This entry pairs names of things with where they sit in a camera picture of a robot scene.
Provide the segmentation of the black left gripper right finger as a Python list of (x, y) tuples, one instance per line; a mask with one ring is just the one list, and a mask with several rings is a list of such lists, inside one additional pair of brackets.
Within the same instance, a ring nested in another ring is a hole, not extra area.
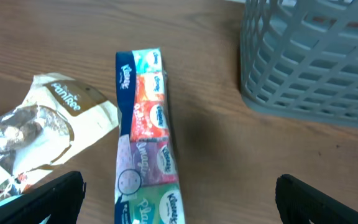
[(284, 224), (358, 223), (358, 212), (290, 174), (276, 181), (275, 202)]

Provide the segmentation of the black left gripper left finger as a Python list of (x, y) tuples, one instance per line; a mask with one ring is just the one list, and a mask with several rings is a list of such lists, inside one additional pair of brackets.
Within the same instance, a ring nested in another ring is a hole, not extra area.
[(33, 191), (0, 205), (0, 224), (76, 223), (85, 198), (86, 182), (70, 171)]

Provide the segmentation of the beige Pantree snack bag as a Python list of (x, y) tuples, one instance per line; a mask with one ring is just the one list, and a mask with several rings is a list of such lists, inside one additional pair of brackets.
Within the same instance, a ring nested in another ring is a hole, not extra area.
[(60, 73), (33, 78), (23, 102), (0, 116), (0, 202), (13, 200), (118, 126), (99, 90)]

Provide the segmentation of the Kleenex tissue multipack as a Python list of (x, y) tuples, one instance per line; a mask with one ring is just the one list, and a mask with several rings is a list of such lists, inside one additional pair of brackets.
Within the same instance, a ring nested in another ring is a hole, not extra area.
[(159, 48), (116, 53), (115, 223), (185, 224)]

